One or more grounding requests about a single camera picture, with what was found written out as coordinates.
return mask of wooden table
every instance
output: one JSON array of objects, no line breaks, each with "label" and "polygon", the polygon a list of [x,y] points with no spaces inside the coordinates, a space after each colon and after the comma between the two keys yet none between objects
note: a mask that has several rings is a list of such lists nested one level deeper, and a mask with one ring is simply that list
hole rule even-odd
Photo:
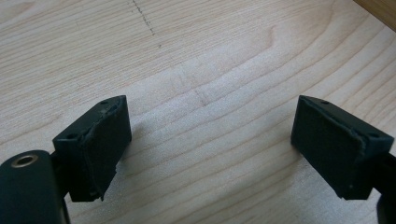
[{"label": "wooden table", "polygon": [[376,191],[337,198],[290,145],[299,94],[396,136],[396,34],[353,1],[8,0],[0,22],[0,162],[128,97],[134,140],[73,223],[376,223]]}]

